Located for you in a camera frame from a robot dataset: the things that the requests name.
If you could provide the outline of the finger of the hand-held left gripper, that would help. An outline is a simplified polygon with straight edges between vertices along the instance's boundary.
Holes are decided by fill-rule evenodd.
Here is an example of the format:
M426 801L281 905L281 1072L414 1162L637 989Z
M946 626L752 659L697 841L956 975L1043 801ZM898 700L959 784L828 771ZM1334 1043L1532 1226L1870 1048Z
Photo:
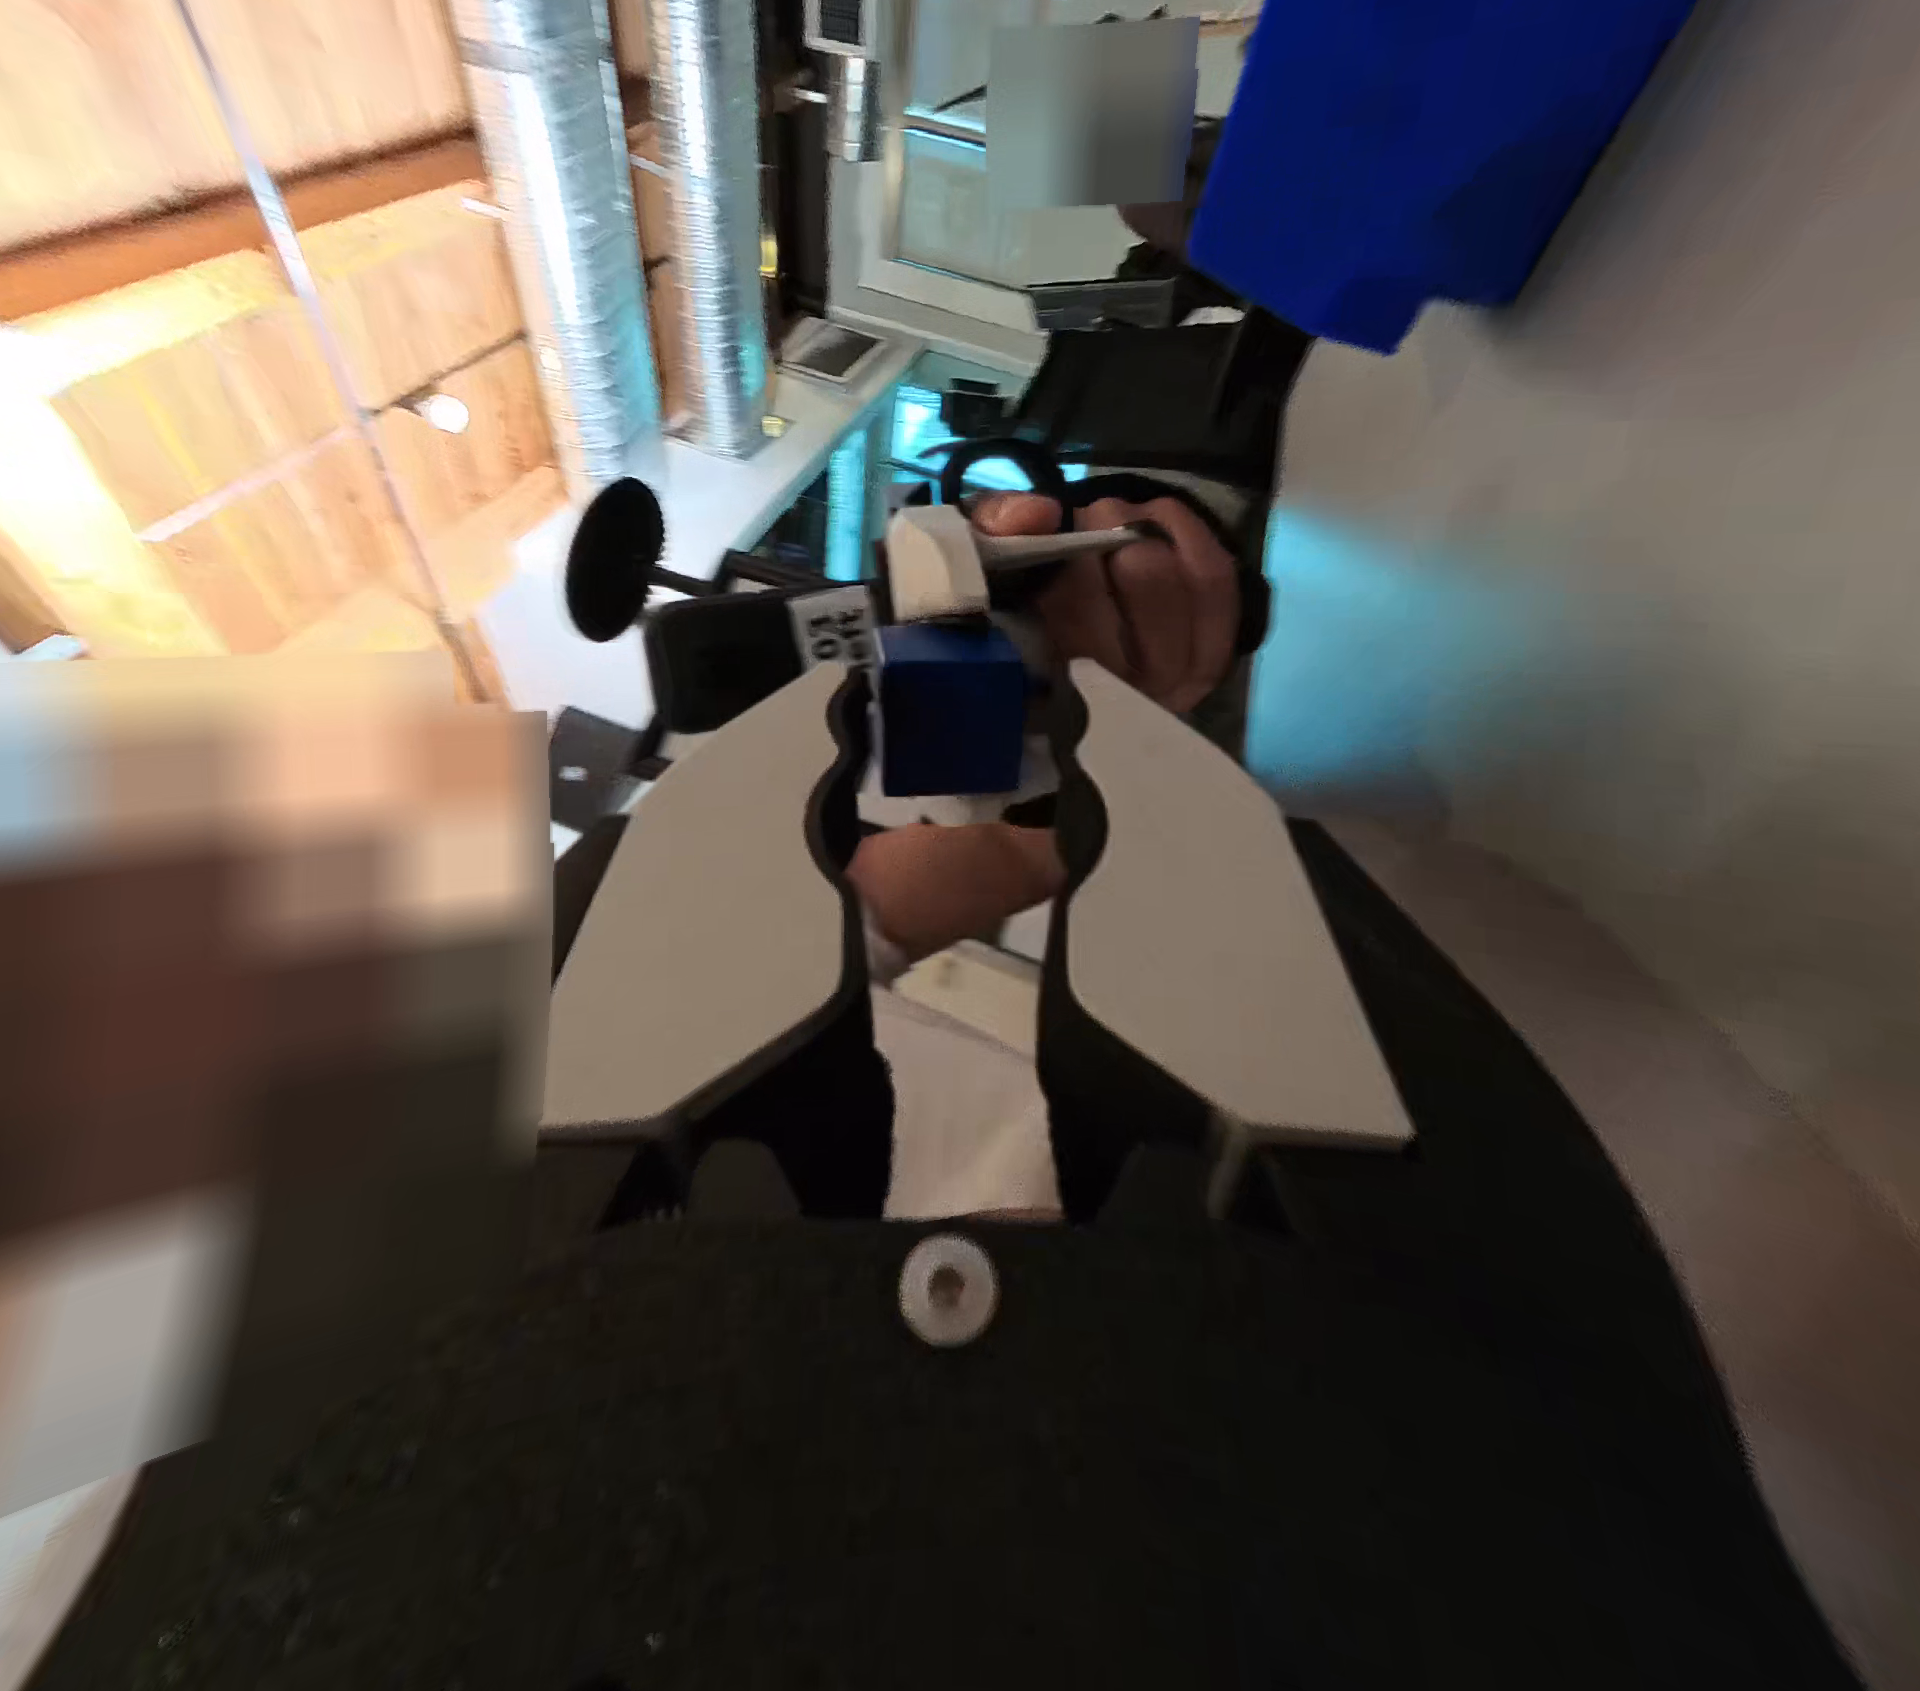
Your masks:
M898 504L882 530L882 582L894 626L989 621L989 573L959 504Z
M862 823L874 832L964 832L964 823L1012 823L1012 832L1046 832L1056 823L1056 792L1033 798L862 798Z

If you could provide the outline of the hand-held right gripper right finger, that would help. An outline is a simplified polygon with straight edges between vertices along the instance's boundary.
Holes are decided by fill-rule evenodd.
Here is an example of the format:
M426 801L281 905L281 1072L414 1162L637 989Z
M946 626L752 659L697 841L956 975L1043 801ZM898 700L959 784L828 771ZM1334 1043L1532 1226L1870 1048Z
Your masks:
M1410 1150L1281 807L1201 732L1072 659L1043 1081L1164 1081L1234 1143Z

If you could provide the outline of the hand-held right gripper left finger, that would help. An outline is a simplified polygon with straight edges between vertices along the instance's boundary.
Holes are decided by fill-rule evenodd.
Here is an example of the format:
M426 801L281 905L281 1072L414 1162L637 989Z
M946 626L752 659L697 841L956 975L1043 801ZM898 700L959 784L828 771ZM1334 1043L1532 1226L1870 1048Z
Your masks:
M825 853L834 700L850 680L818 664L637 798L549 1001L549 1135L689 1120L864 1001L862 915Z

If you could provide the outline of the blue cube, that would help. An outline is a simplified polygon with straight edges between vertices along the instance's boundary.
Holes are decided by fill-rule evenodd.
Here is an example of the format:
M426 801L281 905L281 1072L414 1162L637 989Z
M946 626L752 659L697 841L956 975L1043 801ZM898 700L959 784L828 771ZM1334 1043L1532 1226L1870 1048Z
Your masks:
M1033 680L1003 626L882 626L882 798L1012 798L1023 771L1023 697Z

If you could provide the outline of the blue plastic bin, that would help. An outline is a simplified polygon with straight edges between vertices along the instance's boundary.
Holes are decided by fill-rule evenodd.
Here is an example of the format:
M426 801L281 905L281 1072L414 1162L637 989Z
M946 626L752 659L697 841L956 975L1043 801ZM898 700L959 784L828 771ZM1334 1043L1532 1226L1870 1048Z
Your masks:
M1396 355L1511 304L1696 0L1260 0L1188 268Z

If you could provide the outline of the person's left forearm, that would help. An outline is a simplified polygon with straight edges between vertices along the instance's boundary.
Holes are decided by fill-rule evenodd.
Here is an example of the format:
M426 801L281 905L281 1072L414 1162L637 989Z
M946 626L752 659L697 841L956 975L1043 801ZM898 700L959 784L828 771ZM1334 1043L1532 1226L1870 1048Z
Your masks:
M913 964L1046 905L1065 892L1065 860L1033 823L898 823L862 838L850 892L864 932Z

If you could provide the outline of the black floor lamp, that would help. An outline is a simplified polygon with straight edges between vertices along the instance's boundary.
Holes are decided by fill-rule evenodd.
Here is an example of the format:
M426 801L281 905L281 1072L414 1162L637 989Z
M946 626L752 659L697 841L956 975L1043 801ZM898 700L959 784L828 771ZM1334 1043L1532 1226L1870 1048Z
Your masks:
M711 600L711 580L665 565L665 514L641 475L612 475L563 541L563 621L580 640L641 626L655 594Z

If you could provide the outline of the black box speaker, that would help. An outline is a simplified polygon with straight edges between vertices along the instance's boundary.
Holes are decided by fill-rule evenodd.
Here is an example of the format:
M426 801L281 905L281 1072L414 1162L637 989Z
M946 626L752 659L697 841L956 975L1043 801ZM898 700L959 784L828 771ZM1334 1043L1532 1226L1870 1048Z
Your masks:
M591 832L608 811L622 811L674 763L658 754L665 732L612 725L580 706L558 706L549 732L549 819Z

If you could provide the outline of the black office chair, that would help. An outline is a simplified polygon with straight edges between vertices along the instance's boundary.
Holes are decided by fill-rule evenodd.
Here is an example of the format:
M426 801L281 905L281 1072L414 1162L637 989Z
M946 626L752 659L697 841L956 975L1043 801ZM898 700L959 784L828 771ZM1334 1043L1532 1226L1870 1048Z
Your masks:
M1228 327L1178 327L1178 282L1039 282L1046 337L1012 405L1012 437L1056 459L1185 474L1240 496L1275 481L1281 405L1313 337L1250 304Z

